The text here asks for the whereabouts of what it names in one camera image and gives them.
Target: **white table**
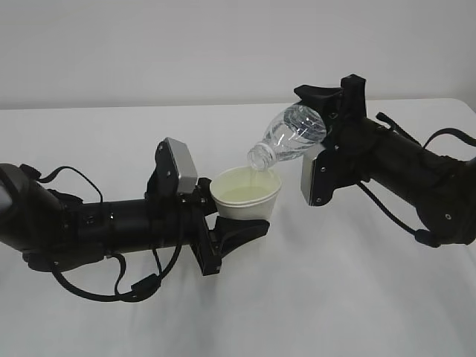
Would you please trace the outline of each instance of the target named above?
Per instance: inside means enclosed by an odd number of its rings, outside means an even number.
[[[185,141],[201,176],[245,163],[248,148],[286,104],[0,111],[1,160],[43,173],[70,164],[107,200],[141,198],[157,143]],[[383,100],[382,110],[421,141],[453,126],[476,135],[476,114],[456,100]],[[470,159],[451,137],[431,149]],[[92,303],[30,271],[0,248],[1,356],[476,356],[476,247],[427,248],[394,225],[359,189],[325,207],[300,193],[300,160],[277,165],[283,190],[266,238],[202,277],[189,248],[158,294],[140,304]],[[413,208],[371,184],[410,226]],[[50,187],[96,201],[73,173]],[[172,250],[160,252],[165,262]],[[129,254],[123,289],[155,271],[150,252]],[[118,265],[68,273],[111,293]]]

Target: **bottle mouth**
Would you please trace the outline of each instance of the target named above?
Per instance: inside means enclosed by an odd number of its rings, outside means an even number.
[[[268,144],[259,142],[249,151],[248,164],[255,170],[264,171],[276,164],[276,155]]]

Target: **clear plastic bottle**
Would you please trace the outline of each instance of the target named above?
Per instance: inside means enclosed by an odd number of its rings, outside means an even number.
[[[263,139],[249,151],[248,163],[255,170],[267,170],[278,161],[302,156],[326,135],[324,121],[314,109],[293,104],[269,124]]]

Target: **white paper cup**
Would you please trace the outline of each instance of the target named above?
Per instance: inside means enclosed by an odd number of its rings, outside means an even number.
[[[266,194],[263,193],[263,196],[251,200],[236,197],[231,201],[222,198],[232,190],[249,187],[250,183],[254,187],[265,189]],[[280,188],[281,179],[275,171],[253,171],[250,167],[227,170],[210,184],[210,192],[219,215],[231,219],[269,219]]]

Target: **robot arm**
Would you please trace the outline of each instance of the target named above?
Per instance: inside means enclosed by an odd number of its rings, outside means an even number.
[[[337,89],[295,89],[302,103],[321,114],[329,133],[322,146],[304,156],[301,190],[309,205],[325,205],[336,189],[356,184],[418,242],[431,247],[473,242],[476,160],[438,156],[426,146],[441,134],[455,135],[472,146],[476,141],[447,128],[421,146],[386,115],[377,115],[382,123],[367,118],[364,87],[363,78],[351,75]],[[413,205],[428,230],[415,231],[392,215],[362,184],[371,179]]]
[[[205,217],[216,212],[210,180],[198,179],[185,144],[166,138],[158,145],[155,163],[143,199],[103,202],[100,194],[100,202],[88,204],[40,184],[52,181],[61,170],[75,170],[71,167],[61,167],[43,179],[32,167],[0,164],[0,241],[20,251],[31,269],[52,272],[76,295],[138,302],[158,289],[183,245],[191,247],[203,275],[210,275],[219,273],[228,253],[266,235],[269,223],[264,220],[217,217],[215,228],[208,228]],[[129,293],[120,294],[116,283],[115,295],[91,294],[62,275],[104,257],[118,259],[123,275],[123,253],[152,250],[158,259],[157,248],[172,246],[176,249],[164,270],[158,261],[159,275],[146,277]]]

